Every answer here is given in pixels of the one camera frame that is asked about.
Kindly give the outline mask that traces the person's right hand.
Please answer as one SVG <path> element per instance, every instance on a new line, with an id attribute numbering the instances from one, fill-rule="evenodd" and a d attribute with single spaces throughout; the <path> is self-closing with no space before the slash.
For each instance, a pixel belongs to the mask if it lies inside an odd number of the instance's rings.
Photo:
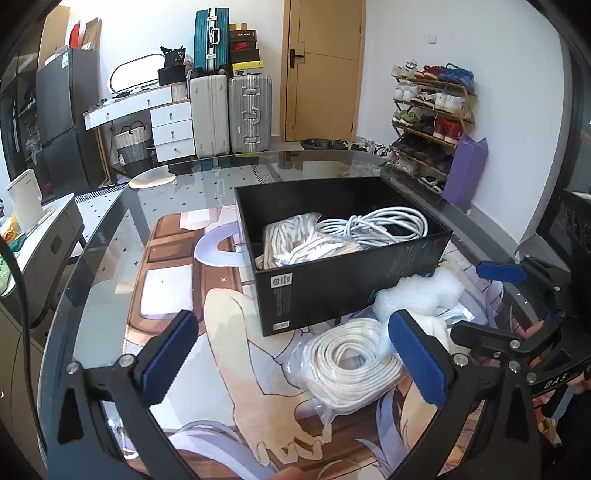
<path id="1" fill-rule="evenodd" d="M 590 323 L 559 311 L 531 330 L 522 347 L 526 382 L 533 399 L 548 399 L 545 416 L 556 418 L 590 381 Z"/>

